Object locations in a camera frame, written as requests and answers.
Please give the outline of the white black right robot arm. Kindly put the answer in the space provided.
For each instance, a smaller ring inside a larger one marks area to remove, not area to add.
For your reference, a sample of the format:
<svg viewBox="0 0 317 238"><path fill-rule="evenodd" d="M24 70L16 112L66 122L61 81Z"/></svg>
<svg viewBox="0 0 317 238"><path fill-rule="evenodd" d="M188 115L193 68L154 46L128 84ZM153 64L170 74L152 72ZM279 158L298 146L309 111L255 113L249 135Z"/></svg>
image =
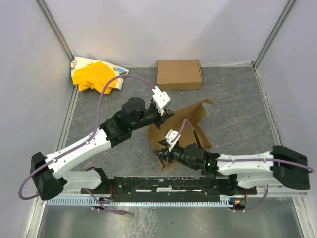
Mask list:
<svg viewBox="0 0 317 238"><path fill-rule="evenodd" d="M234 186L250 189L255 186L281 184L294 190L309 190L308 158L287 147L276 145L271 151L253 155L226 155L208 152L196 143L182 148L179 144L164 146L153 153L163 162L177 161L211 179L236 178Z"/></svg>

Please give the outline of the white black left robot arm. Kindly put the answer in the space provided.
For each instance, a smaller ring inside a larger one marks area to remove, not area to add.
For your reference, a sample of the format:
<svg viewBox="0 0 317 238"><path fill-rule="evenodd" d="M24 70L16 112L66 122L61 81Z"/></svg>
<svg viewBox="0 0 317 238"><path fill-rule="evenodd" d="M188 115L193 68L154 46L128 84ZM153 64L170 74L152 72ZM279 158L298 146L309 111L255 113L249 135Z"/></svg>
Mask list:
<svg viewBox="0 0 317 238"><path fill-rule="evenodd" d="M149 107L138 97L130 98L121 110L103 123L97 124L96 132L70 146L48 154L41 152L31 157L30 173L43 201L50 200L63 191L97 189L108 178L102 169L72 171L72 168L102 151L109 150L131 138L132 132L154 124L157 128L174 115L167 106L171 99L159 96L150 100Z"/></svg>

